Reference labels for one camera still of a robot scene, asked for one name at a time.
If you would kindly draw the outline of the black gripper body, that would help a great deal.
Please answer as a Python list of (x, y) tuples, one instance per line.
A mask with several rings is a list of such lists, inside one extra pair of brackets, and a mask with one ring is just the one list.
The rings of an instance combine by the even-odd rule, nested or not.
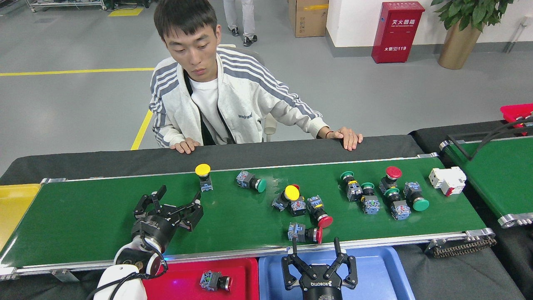
[(330, 279), (302, 276), (299, 285), (304, 300), (342, 300), (341, 287), (343, 280), (338, 276)]
[(177, 230), (177, 216), (146, 215), (135, 216), (136, 222), (133, 225), (132, 240), (141, 240), (144, 234), (146, 241), (152, 245), (158, 245), (159, 251), (164, 253), (168, 248), (172, 237)]

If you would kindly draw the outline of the person's right hand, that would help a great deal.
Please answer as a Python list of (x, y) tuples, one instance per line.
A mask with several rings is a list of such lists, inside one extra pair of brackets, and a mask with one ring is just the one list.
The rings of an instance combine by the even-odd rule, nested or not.
[(169, 148), (172, 150), (176, 150), (181, 154), (192, 154), (192, 152), (194, 152), (194, 150), (199, 146), (201, 146), (200, 142), (195, 141), (192, 138), (185, 138), (183, 142), (170, 145)]

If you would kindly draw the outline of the person's left hand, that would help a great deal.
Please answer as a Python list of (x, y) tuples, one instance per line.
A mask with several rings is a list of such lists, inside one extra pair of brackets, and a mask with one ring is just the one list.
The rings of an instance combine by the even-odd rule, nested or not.
[(341, 139), (343, 148), (348, 151), (353, 151), (361, 144), (364, 137), (360, 133), (355, 133), (351, 128), (341, 127), (340, 129), (328, 133), (329, 139)]

